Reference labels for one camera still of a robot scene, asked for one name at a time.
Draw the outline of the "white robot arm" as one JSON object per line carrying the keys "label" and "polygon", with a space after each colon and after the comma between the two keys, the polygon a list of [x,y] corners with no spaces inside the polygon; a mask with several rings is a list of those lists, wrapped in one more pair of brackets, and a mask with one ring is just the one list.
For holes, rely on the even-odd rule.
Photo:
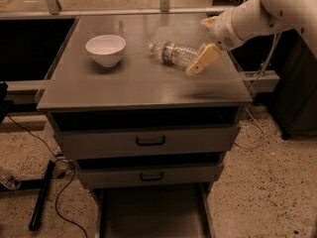
{"label": "white robot arm", "polygon": [[246,41],[295,30],[317,57],[317,0],[248,0],[218,16],[203,19],[211,43],[199,48],[186,73],[200,73],[220,57]]}

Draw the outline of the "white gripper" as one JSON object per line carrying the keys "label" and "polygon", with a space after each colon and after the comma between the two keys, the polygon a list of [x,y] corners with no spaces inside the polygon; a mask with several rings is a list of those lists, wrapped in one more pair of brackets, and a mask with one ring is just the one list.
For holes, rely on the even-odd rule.
{"label": "white gripper", "polygon": [[[200,25],[209,30],[211,41],[224,51],[234,50],[246,42],[237,32],[237,25],[240,20],[238,13],[237,8],[229,9],[218,16],[200,21]],[[199,48],[196,57],[185,71],[187,75],[199,74],[220,57],[221,49],[215,44],[203,44]]]}

